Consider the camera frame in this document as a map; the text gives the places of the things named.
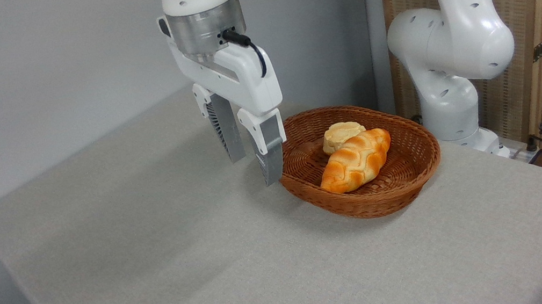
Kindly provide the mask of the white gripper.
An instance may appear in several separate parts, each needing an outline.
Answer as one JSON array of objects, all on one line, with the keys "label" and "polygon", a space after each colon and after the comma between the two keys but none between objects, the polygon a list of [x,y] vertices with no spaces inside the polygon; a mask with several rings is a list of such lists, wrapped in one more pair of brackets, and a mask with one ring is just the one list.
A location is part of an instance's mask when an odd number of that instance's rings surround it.
[{"label": "white gripper", "polygon": [[231,103],[241,107],[237,117],[252,139],[265,184],[275,184],[283,174],[283,143],[286,141],[280,110],[282,93],[271,60],[252,47],[227,45],[206,61],[186,56],[176,46],[173,29],[165,17],[157,25],[179,70],[195,84],[193,93],[203,116],[211,122],[231,162],[246,156]]}]

